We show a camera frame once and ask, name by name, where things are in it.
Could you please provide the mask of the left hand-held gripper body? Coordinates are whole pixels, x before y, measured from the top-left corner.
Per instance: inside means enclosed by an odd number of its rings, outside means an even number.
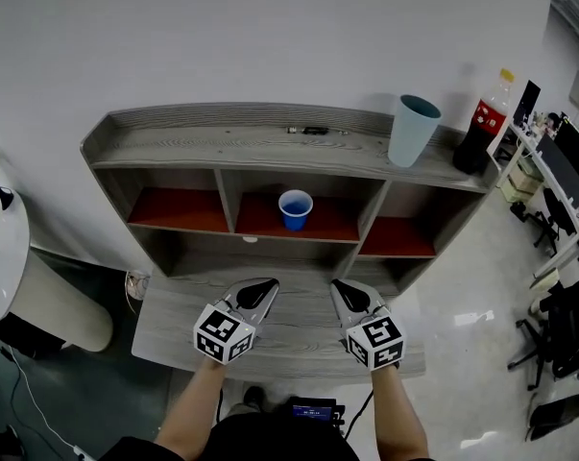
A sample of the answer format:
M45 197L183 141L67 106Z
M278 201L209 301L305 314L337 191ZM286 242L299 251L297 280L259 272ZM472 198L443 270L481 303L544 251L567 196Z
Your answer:
M194 348L214 361L228 365L254 344L261 329L248 323L239 308L207 304L193 327Z

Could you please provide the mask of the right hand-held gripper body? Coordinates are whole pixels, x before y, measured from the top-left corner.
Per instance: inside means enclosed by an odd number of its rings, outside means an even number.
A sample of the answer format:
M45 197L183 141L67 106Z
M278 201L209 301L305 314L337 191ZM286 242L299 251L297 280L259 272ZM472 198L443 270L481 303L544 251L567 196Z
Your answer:
M370 372L398 366L405 356L406 335L387 307L380 307L346 331L348 352Z

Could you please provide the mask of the blue plastic cup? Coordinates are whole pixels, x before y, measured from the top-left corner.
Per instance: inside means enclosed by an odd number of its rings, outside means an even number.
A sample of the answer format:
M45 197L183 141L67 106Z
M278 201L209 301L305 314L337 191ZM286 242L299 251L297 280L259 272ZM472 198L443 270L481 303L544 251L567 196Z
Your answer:
M278 208L285 228L290 231L301 231L314 206L312 197L298 189L283 192L278 198Z

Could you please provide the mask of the grey wooden shelf unit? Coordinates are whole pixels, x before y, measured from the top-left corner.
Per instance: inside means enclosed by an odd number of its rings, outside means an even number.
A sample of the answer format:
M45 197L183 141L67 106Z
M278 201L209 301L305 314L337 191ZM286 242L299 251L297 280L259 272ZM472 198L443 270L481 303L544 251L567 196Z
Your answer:
M438 128L408 168L387 156L389 114L273 103L210 103L107 114L81 152L140 248L165 277L184 261L310 264L402 292L441 255L491 193L492 161L452 163L462 134ZM327 127L326 135L287 127ZM279 196L314 202L284 227Z

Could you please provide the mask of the person's left forearm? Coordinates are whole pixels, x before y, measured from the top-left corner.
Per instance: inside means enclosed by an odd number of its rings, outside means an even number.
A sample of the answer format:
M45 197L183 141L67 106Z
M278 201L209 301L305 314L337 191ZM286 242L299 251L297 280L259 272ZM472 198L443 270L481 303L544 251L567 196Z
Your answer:
M155 443L183 461L195 461L207 444L227 367L206 357L163 421Z

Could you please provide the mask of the long white office desk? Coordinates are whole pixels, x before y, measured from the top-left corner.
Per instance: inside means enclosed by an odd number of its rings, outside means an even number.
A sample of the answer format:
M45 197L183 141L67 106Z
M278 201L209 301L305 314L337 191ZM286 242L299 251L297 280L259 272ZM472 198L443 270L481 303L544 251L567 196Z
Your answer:
M552 256L545 264L533 273L533 279L538 279L551 271L554 267L559 269L564 268L574 258L579 256L579 211L573 206L573 199L567 196L564 189L558 183L554 173L543 160L543 153L539 152L537 149L538 143L543 139L543 136L527 134L522 128L519 128L514 124L510 124L507 127L507 130L511 131L517 137L519 146L507 165L503 169L498 169L499 176L495 187L500 188L504 184L504 181L509 177L513 168L518 164L523 152L526 152L526 154L533 159L538 170L542 173L543 181L546 186L553 191L558 200L563 204L565 212L570 217L572 225L575 228L575 234L570 237L557 254Z

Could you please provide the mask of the dark desk partition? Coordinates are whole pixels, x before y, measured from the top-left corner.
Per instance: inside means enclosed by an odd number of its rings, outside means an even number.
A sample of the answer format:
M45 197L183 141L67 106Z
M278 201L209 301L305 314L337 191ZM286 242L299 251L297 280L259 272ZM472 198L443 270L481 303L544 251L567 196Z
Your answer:
M541 159L551 171L574 208L579 207L579 174L554 140L544 135L536 147Z

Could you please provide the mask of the person's dark shoe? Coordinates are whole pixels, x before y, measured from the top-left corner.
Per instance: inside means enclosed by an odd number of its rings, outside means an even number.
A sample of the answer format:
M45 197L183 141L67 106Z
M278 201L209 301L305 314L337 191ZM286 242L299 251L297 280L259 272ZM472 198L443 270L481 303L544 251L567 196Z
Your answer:
M241 402L232 406L227 417L265 412L266 393L259 386L250 386Z

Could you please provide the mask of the black chest-mounted screen device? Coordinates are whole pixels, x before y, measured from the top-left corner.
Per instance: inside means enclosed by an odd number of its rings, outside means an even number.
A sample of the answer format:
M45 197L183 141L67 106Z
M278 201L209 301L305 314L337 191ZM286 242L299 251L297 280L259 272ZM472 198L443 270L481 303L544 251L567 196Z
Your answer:
M336 399L291 397L286 406L293 418L307 418L334 426L341 431L346 407Z

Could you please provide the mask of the glass lamp with brass base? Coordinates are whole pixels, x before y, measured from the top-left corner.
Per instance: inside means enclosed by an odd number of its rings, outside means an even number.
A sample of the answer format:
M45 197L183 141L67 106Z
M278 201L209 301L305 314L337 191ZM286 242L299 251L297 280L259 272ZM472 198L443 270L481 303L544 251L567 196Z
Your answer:
M142 302L145 298L150 276L139 271L128 271L125 274L125 296L128 308L135 314L132 301Z

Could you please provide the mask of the person's black shirt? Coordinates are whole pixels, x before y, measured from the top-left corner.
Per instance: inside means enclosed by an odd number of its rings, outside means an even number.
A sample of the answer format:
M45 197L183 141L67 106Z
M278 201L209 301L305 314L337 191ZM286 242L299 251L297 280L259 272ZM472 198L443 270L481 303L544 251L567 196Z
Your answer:
M359 461L338 430L320 420L249 413L226 417L202 447L120 439L99 461Z

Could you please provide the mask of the cola bottle with red label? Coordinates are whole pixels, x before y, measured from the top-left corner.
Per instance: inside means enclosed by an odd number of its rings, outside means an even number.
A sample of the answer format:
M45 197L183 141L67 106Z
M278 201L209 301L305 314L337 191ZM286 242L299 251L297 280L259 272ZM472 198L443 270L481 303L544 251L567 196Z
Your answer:
M498 83L480 98L468 132L453 154L452 162L458 170L471 175L482 170L487 163L487 149L499 134L508 115L514 80L514 74L502 68Z

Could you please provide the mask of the black office chair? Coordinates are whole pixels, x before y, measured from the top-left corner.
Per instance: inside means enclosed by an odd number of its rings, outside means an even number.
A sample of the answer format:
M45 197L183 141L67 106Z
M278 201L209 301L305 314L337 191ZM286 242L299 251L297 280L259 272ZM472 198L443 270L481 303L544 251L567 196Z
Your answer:
M560 230L572 236L576 233L571 217L568 215L564 204L556 197L553 190L545 188L543 190L545 206L549 215L545 216L541 211L529 213L524 202L513 202L510 211L522 222L532 220L542 230L539 238L533 246L538 248L546 239L551 248L552 254L558 253L556 241L560 238Z
M579 378L579 280L571 286L560 282L559 271L553 268L535 278L530 288L538 293L528 308L528 316L516 321L532 339L534 348L526 356L507 365L514 371L523 363L535 359L536 375L527 390L540 387L544 366L551 365L553 377Z

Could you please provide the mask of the pale storage drawer unit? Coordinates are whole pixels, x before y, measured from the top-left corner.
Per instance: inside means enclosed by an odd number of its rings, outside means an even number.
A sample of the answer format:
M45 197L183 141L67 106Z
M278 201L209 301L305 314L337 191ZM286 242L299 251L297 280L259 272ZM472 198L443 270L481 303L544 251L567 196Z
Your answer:
M527 204L543 184L543 176L532 158L520 158L500 189L507 203Z

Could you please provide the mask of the white pedestal table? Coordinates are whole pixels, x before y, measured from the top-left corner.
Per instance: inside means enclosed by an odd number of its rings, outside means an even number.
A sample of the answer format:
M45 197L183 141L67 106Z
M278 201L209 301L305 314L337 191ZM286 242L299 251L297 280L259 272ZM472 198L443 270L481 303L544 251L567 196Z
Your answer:
M26 207L11 194L9 207L0 206L0 321L11 313L68 344L102 352L113 334L110 314L33 251Z

